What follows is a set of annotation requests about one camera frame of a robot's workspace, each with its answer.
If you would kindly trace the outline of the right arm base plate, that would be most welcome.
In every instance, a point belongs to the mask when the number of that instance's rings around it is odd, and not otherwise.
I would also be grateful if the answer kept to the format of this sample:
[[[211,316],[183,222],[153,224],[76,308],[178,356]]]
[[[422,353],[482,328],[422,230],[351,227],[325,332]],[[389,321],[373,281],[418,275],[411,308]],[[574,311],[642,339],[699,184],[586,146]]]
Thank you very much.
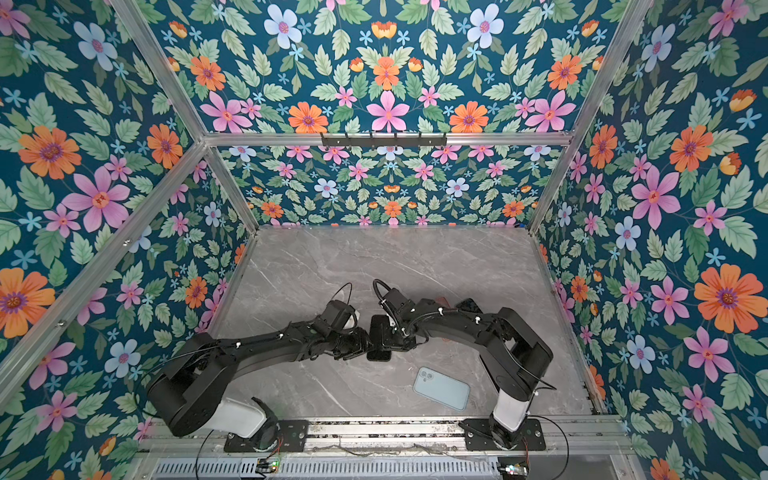
[[[466,418],[458,427],[464,432],[465,447],[469,451],[539,452],[546,449],[541,423],[534,418],[526,418],[514,432],[490,418]]]

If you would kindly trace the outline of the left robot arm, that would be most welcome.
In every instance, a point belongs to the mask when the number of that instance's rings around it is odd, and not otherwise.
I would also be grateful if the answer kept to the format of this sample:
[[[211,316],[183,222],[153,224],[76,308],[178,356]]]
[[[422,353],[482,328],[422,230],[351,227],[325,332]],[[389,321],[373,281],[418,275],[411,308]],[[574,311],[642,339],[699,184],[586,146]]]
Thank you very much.
[[[228,399],[230,383],[281,363],[329,355],[350,360],[373,349],[369,334],[357,325],[353,306],[331,300],[308,321],[250,337],[194,335],[147,385],[147,399],[176,437],[201,429],[253,438],[269,430],[274,415],[261,400]]]

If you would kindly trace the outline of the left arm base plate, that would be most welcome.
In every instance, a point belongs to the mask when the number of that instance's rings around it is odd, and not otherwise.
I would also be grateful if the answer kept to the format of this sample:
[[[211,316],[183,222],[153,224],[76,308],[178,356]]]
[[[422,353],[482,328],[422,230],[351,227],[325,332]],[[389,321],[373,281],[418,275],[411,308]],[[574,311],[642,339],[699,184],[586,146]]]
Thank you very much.
[[[226,453],[303,452],[309,436],[307,420],[268,421],[252,437],[229,434],[224,445]]]

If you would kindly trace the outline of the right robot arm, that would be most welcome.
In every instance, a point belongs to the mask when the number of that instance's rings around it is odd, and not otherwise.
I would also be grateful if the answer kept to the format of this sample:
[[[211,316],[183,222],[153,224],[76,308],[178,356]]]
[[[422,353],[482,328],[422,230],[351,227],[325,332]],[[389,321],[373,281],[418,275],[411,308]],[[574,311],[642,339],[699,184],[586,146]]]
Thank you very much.
[[[385,351],[408,352],[433,338],[473,348],[498,391],[489,417],[490,439],[510,450],[523,437],[523,423],[540,390],[553,390],[544,376],[554,359],[551,348],[511,308],[484,313],[467,299],[455,307],[424,298],[418,302],[376,280],[378,304],[394,322],[385,337]]]

